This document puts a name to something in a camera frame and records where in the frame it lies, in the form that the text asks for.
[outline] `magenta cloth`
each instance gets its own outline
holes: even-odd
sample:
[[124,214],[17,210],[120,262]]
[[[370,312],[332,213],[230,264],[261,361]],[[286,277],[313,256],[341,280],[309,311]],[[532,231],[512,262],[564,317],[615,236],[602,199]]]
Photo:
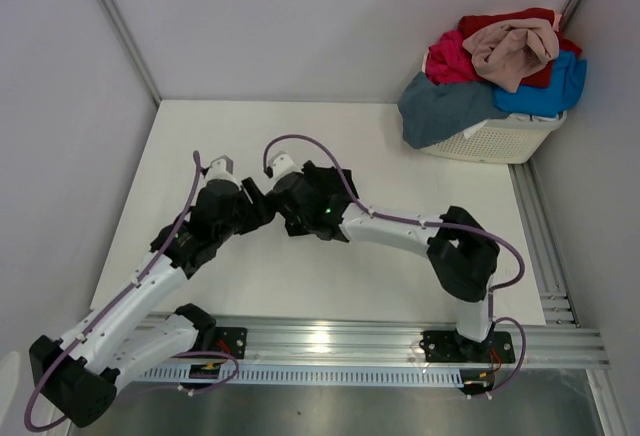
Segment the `magenta cloth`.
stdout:
[[429,46],[425,73],[434,84],[482,81],[471,64],[471,56],[462,47],[460,31],[444,33],[438,42]]

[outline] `metal floor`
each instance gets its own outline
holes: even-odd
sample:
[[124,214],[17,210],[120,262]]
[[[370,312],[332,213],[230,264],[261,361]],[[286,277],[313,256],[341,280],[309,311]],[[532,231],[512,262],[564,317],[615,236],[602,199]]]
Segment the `metal floor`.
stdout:
[[[132,385],[130,392],[148,385]],[[603,435],[584,371],[523,371],[493,401],[448,389],[229,385],[116,403],[75,436]]]

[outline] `white wall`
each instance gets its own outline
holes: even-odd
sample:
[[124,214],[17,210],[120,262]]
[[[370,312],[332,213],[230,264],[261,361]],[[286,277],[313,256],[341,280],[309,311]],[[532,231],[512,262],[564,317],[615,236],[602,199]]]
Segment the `white wall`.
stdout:
[[566,0],[116,0],[165,99],[396,102],[464,14]]
[[535,166],[583,324],[602,330],[614,382],[640,431],[640,18],[638,0],[586,0],[569,36],[587,84]]
[[95,0],[0,0],[1,434],[26,433],[26,351],[87,311],[154,108]]

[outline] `pink towel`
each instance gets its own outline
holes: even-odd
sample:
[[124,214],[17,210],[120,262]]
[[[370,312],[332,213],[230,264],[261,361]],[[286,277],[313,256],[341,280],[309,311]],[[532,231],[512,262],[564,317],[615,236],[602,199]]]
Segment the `pink towel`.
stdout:
[[515,93],[522,78],[537,73],[560,53],[549,21],[510,19],[490,24],[462,43],[478,76]]
[[462,48],[464,40],[458,30],[444,33],[438,42],[429,46],[424,72],[434,84],[482,81],[476,74],[471,57]]

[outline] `gray cloth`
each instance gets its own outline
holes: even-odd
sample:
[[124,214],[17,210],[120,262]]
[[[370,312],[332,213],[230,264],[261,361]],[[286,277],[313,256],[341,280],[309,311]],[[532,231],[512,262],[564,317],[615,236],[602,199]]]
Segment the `gray cloth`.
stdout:
[[402,115],[402,137],[415,149],[449,139],[485,119],[505,119],[491,100],[491,85],[482,82],[436,86],[418,73],[404,90],[398,109]]

